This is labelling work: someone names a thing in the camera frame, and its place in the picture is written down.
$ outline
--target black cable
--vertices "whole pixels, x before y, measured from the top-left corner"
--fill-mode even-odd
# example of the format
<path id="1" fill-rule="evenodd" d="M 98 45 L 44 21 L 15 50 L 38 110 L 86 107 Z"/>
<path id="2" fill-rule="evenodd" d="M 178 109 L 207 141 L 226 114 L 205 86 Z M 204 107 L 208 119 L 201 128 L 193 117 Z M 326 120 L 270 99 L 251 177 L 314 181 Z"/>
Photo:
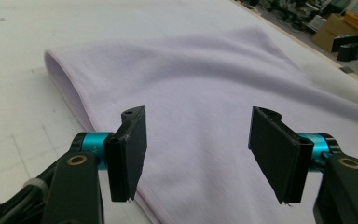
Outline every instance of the black cable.
<path id="1" fill-rule="evenodd" d="M 14 195 L 11 199 L 2 203 L 0 205 L 2 214 L 6 214 L 12 208 L 14 208 L 18 203 L 20 203 L 31 191 L 31 186 L 25 186 L 21 189 L 16 195 Z"/>
<path id="2" fill-rule="evenodd" d="M 31 186 L 31 190 L 27 196 L 0 218 L 0 224 L 16 223 L 30 208 L 37 202 L 40 202 L 42 197 L 41 190 Z"/>

